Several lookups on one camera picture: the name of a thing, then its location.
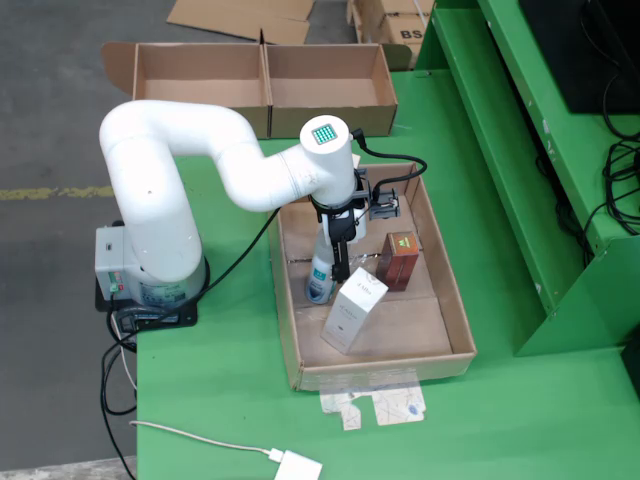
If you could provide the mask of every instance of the spray bottle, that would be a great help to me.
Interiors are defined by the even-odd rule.
[[[336,282],[331,279],[331,267],[333,266],[333,248],[328,245],[322,229],[316,237],[316,245],[311,260],[311,272],[307,280],[307,298],[317,304],[327,303],[336,287]]]

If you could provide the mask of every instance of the white product box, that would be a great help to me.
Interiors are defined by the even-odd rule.
[[[346,355],[367,316],[389,287],[366,270],[358,268],[340,288],[324,324],[322,338]]]

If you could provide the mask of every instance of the white power adapter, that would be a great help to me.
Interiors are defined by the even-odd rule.
[[[274,480],[318,480],[322,464],[290,450],[272,448],[269,460],[280,464]]]

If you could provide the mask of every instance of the gray floor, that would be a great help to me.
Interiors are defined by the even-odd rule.
[[[98,403],[110,342],[93,309],[94,232],[115,201],[2,194],[108,185],[98,128],[128,98],[103,74],[102,43],[238,41],[168,25],[173,1],[0,0],[0,471],[115,456]],[[309,43],[355,41],[345,0],[318,0],[310,21]],[[115,372],[124,407],[133,395]],[[132,455],[126,420],[113,423]]]

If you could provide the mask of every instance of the cardboard box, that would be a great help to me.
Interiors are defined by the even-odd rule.
[[[104,68],[134,100],[171,100],[229,107],[242,114],[258,138],[267,138],[269,78],[258,44],[147,44],[102,47]]]
[[[379,45],[268,45],[266,58],[271,138],[297,138],[325,114],[367,136],[389,135],[398,100]]]
[[[387,290],[389,287],[369,272],[356,268],[336,295],[322,329],[322,338],[340,353],[348,355],[369,314]]]
[[[396,45],[422,45],[426,28],[415,16],[385,17],[376,41]]]
[[[168,23],[260,38],[269,43],[303,44],[313,0],[177,0]]]
[[[427,20],[431,15],[434,0],[419,0],[417,3],[416,6],[413,0],[356,0],[356,8],[362,16],[365,31],[373,34],[380,29],[384,19],[389,16],[417,18],[424,28],[422,17]]]
[[[389,70],[412,70],[418,60],[434,0],[348,0],[347,21],[360,43],[383,45]]]
[[[412,164],[368,165],[376,183],[415,171]],[[463,374],[476,355],[458,286],[421,178],[397,182],[400,218],[369,222],[350,248],[354,265],[370,273],[385,236],[412,231],[421,257],[404,292],[388,292],[372,311],[349,356],[321,337],[330,305],[304,295],[317,223],[308,201],[287,205],[269,228],[280,337],[289,382],[296,390],[371,387]]]

